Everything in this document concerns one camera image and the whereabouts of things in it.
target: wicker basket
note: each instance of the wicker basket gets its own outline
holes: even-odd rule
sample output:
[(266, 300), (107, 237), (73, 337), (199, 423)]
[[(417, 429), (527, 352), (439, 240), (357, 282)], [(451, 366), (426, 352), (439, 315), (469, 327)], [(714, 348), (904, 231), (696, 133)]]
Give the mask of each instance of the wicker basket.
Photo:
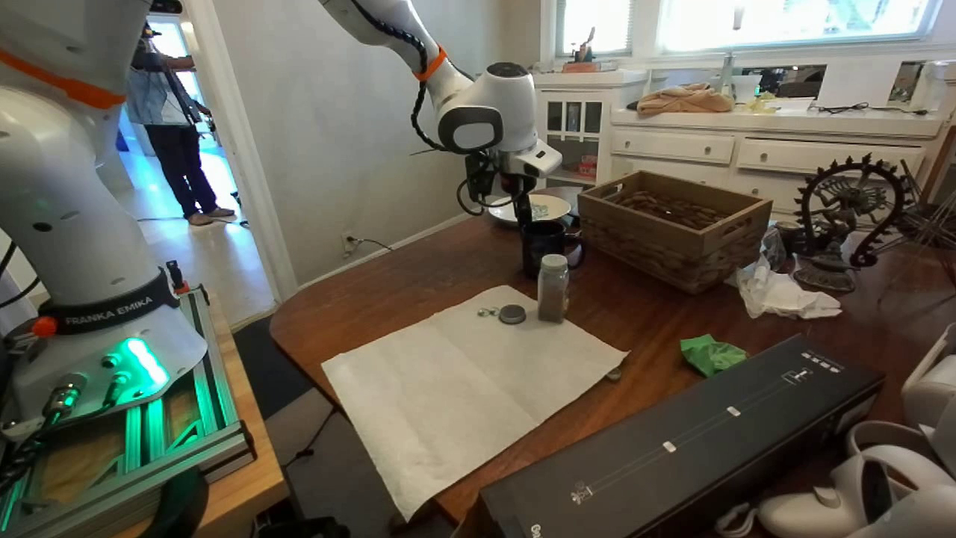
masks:
[(702, 294), (754, 263), (768, 218), (772, 201), (662, 173), (633, 173), (581, 195), (590, 249), (687, 294)]

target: white wall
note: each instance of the white wall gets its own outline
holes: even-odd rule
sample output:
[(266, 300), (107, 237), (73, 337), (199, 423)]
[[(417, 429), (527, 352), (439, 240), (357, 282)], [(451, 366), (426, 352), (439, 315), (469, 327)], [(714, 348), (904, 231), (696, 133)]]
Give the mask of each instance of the white wall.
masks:
[[(502, 51), (500, 4), (417, 7), (451, 61), (482, 71)], [(345, 234), (397, 243), (461, 216), (463, 160), (421, 155), (411, 125), (420, 88), (388, 48), (360, 45), (318, 0), (185, 9), (243, 203), (281, 297), (345, 266)]]

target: green light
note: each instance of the green light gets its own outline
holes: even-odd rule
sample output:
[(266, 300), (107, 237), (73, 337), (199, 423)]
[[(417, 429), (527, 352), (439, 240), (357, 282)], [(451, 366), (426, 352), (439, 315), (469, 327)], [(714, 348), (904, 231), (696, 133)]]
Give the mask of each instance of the green light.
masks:
[(152, 349), (148, 348), (148, 342), (142, 337), (130, 337), (125, 349), (137, 360), (137, 366), (151, 375), (152, 388), (167, 387), (172, 376), (167, 372), (160, 366), (160, 360), (152, 355)]

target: cabinet drawer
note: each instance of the cabinet drawer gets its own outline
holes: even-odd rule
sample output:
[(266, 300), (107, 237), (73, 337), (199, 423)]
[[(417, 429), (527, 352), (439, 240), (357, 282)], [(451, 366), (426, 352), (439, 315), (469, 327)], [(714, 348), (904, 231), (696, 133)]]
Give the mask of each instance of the cabinet drawer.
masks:
[(736, 137), (686, 133), (617, 133), (611, 151), (617, 155), (729, 164)]
[(907, 163), (913, 173), (919, 173), (923, 164), (923, 151), (919, 148), (741, 142), (739, 169), (775, 173), (815, 173), (820, 169), (830, 169), (830, 163), (862, 163), (865, 155), (881, 160), (893, 169)]

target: window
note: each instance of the window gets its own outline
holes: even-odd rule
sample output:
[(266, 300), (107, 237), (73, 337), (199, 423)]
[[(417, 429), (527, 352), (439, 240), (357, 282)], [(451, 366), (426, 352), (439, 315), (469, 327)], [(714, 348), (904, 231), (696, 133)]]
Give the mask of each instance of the window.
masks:
[(938, 0), (665, 0), (668, 51), (928, 37)]
[(630, 0), (560, 0), (560, 58), (594, 31), (594, 55), (630, 55)]

